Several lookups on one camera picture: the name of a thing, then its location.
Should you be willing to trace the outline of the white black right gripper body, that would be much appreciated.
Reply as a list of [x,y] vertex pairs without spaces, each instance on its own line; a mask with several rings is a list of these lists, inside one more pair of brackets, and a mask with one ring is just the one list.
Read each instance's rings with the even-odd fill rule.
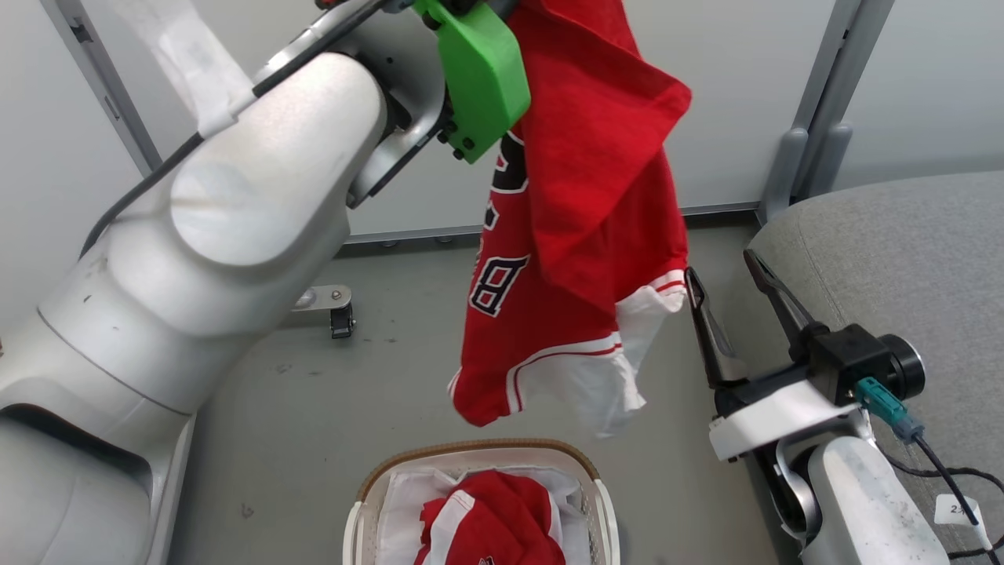
[[836,406],[807,379],[799,379],[755,399],[748,382],[714,390],[715,419],[709,440],[719,461],[742,457],[782,439],[813,437],[840,422],[869,446],[874,433],[860,405]]

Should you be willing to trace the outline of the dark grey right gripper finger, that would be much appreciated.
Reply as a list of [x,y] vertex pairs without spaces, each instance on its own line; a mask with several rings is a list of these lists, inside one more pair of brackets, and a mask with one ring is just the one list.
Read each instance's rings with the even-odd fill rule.
[[765,297],[770,301],[776,318],[786,339],[788,339],[788,356],[794,363],[807,363],[809,358],[809,341],[814,330],[822,325],[813,318],[788,289],[788,286],[769,268],[766,261],[752,248],[744,250],[744,261],[751,278]]
[[688,267],[684,276],[708,386],[712,389],[739,386],[747,381],[748,369],[714,318],[709,294],[696,269]]

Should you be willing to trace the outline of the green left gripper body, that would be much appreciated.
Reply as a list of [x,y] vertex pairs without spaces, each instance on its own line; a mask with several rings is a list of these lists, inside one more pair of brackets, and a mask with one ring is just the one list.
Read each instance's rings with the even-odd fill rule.
[[516,1],[417,1],[436,35],[449,117],[438,138],[456,159],[476,163],[527,112],[531,94],[522,53],[506,19]]

